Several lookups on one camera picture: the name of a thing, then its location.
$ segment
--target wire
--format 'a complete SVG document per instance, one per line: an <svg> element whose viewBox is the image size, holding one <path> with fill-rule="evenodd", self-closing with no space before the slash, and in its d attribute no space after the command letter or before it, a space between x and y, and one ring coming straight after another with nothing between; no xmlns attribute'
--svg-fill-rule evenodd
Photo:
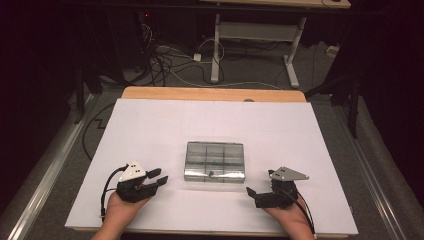
<svg viewBox="0 0 424 240"><path fill-rule="evenodd" d="M223 59L223 58L224 58L224 52L225 52L225 50L224 50L224 46L222 46L222 44L221 44L219 41L216 41L215 39L212 39L212 38L210 38L210 39L206 39L205 41L203 41L203 42L202 42L202 44L200 44L199 48L197 49L197 53L199 53L199 52L200 52L200 49L202 48L202 46L203 46L205 43L210 42L210 41L216 42L216 43L218 43L218 44L219 44L219 46L221 46L221 48L222 48L222 56L219 58L219 60Z"/></svg>
<svg viewBox="0 0 424 240"><path fill-rule="evenodd" d="M296 206L302 211L302 213L303 213L303 215L305 215L305 217L306 217L306 220L308 221L308 225L309 225L309 228L311 229L311 232L312 232L312 234L315 236L315 226L314 226L314 222L313 222L313 220L312 220L312 216L311 216L311 218L309 218L309 216L308 216L308 214L306 213L306 211L305 211L305 209L302 207L302 205L300 205L300 203L296 200L296 199L294 199L288 192L286 192L286 191L284 191L283 189L280 189L281 190L281 192L283 192L284 194L286 194L292 201L293 201L293 203L294 204L296 204ZM306 201L305 201L305 199L302 197L302 195L300 195L300 197L303 199L303 201L305 202L305 205L306 205L306 207L307 207L307 209L308 209L308 212L309 212L309 214L311 214L311 212L309 211L309 207L308 207L308 205L306 204Z"/></svg>
<svg viewBox="0 0 424 240"><path fill-rule="evenodd" d="M281 43L284 43L283 41L252 41L252 40L243 40L240 39L240 41L234 41L234 40L230 40L230 39L224 39L223 42L231 42L234 45L242 45L246 48L253 48L256 49L256 51L251 51L249 53L257 53L257 52L262 52L262 51L272 51L275 50ZM250 45L247 42L251 42L251 44L267 44L266 47L258 47L258 46L254 46L254 45Z"/></svg>
<svg viewBox="0 0 424 240"><path fill-rule="evenodd" d="M197 66L197 65L191 65L191 66L187 66L187 67L181 68L181 69L179 69L177 71L174 71L174 73L178 73L178 72L184 71L184 70L186 70L188 68L191 68L191 67L199 68L200 70L202 70L202 79L203 79L204 82L206 82L205 70L202 67Z"/></svg>
<svg viewBox="0 0 424 240"><path fill-rule="evenodd" d="M282 90L281 88L278 88L274 85L271 84L267 84L267 83L262 83L262 82L240 82L240 83L229 83L229 84L221 84L221 85L198 85L198 84L194 84L194 83L190 83L185 81L184 79L180 78L175 72L173 72L172 70L168 69L168 71L170 73L172 73L176 78L178 78L181 82L190 85L190 86L194 86L194 87L201 87L201 88L218 88L218 87L229 87L229 86L237 86L237 85L245 85L245 84L259 84L259 85L264 85L264 86L268 86L271 88L275 88L278 90Z"/></svg>
<svg viewBox="0 0 424 240"><path fill-rule="evenodd" d="M152 70L152 72L157 72L157 74L155 76L153 76L153 73L152 73L152 81L151 82L152 82L153 86L156 86L157 82L163 81L162 87L164 87L166 85L166 78L169 75L169 73L166 72L165 69L169 69L169 68L172 67L172 60L167 58L167 57L163 57L163 56L160 56L159 54L156 54L155 58L153 58L151 60L150 64L152 65L152 68L155 65L159 65L158 71ZM162 74L162 79L157 80L157 78L160 74Z"/></svg>
<svg viewBox="0 0 424 240"><path fill-rule="evenodd" d="M102 218L102 222L104 222L105 217L106 217L106 208L105 208L106 192L112 190L112 189L107 189L109 187L110 180L112 180L113 176L115 176L115 174L117 174L118 172L125 171L127 169L127 167L128 167L128 164L125 165L125 167L120 167L120 168L116 169L115 171L113 171L113 173L109 176L109 178L106 181L105 187L103 189L102 196L100 197L100 216Z"/></svg>
<svg viewBox="0 0 424 240"><path fill-rule="evenodd" d="M192 57L190 57L189 55L185 54L183 51L178 50L178 49L176 49L176 48L173 48L173 47L170 47L170 46L166 46L166 45L160 45L160 46L157 46L157 48L168 48L168 49L169 49L169 51L168 51L168 52L166 52L166 53L162 53L162 52L160 52L160 53L162 53L162 54L167 54L167 53L170 53L171 51L176 51L176 52L182 53L182 55L172 54L171 56L173 56L173 57L185 57L185 58L190 58L190 59L192 59L192 60L193 60L193 58L192 58Z"/></svg>
<svg viewBox="0 0 424 240"><path fill-rule="evenodd" d="M90 127L91 123L93 123L93 121L102 113L104 112L106 109L114 106L115 103L111 103L108 104L106 107L104 107L102 110L100 110L91 120L90 122L88 122L87 127L85 127L84 132L82 133L82 147L84 149L85 155L88 157L88 159L91 161L93 160L93 157L88 153L87 147L85 145L85 135L87 134L87 130Z"/></svg>
<svg viewBox="0 0 424 240"><path fill-rule="evenodd" d="M144 36L143 43L145 44L145 42L147 40L147 36L149 36L149 41L147 41L147 46L145 47L145 49L148 49L149 46L150 46L150 43L152 42L153 32L152 32L152 29L150 29L150 27L148 25L142 24L141 26L145 27L147 29L147 33L146 33L146 36Z"/></svg>
<svg viewBox="0 0 424 240"><path fill-rule="evenodd" d="M286 72L286 68L283 68L278 74L277 76L274 77L274 85L277 87L278 86L278 77L281 75L281 73Z"/></svg>

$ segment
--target box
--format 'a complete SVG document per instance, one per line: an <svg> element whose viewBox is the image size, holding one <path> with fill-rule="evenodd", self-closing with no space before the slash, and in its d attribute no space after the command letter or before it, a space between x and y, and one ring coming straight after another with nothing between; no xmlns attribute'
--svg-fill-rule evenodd
<svg viewBox="0 0 424 240"><path fill-rule="evenodd" d="M184 180L190 182L244 183L241 143L188 142Z"/></svg>

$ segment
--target wooden table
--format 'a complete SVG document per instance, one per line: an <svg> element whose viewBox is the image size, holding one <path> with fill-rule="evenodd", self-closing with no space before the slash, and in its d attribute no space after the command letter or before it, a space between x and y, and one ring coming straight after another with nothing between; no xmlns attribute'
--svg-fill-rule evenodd
<svg viewBox="0 0 424 240"><path fill-rule="evenodd" d="M335 2L332 0L202 0L204 2L213 3L236 3L236 4L260 4L272 6L292 6L292 7L315 7L315 8L350 8L348 0L340 0Z"/></svg>
<svg viewBox="0 0 424 240"><path fill-rule="evenodd" d="M184 181L188 141L243 143L245 183ZM146 170L162 168L161 176L169 179L127 231L284 236L278 223L256 209L246 193L247 186L269 192L268 169L284 165L310 176L296 185L308 202L319 237L357 234L312 107L298 91L125 89L65 226L99 228L99 200L106 179L134 160Z"/></svg>

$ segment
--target wooden table edge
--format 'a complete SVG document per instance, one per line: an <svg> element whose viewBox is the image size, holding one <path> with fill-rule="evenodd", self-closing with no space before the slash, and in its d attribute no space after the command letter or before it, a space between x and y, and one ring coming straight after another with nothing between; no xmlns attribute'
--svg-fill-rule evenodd
<svg viewBox="0 0 424 240"><path fill-rule="evenodd" d="M305 7L305 8L331 8L331 9L349 9L352 4L349 0L341 0L340 2L332 0L201 0L210 3L231 3L231 4L250 4L250 5L270 5L283 7Z"/></svg>
<svg viewBox="0 0 424 240"><path fill-rule="evenodd" d="M137 86L127 87L121 98L200 101L306 102L305 95L296 90Z"/></svg>

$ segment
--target forearm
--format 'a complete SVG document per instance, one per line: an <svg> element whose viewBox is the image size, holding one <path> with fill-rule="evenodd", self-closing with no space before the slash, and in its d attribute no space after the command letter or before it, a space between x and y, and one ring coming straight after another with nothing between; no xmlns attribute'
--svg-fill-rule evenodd
<svg viewBox="0 0 424 240"><path fill-rule="evenodd" d="M309 225L304 223L295 223L291 226L285 226L280 222L281 227L287 232L291 240L314 240L314 235Z"/></svg>
<svg viewBox="0 0 424 240"><path fill-rule="evenodd" d="M104 223L91 240L119 240L123 229Z"/></svg>

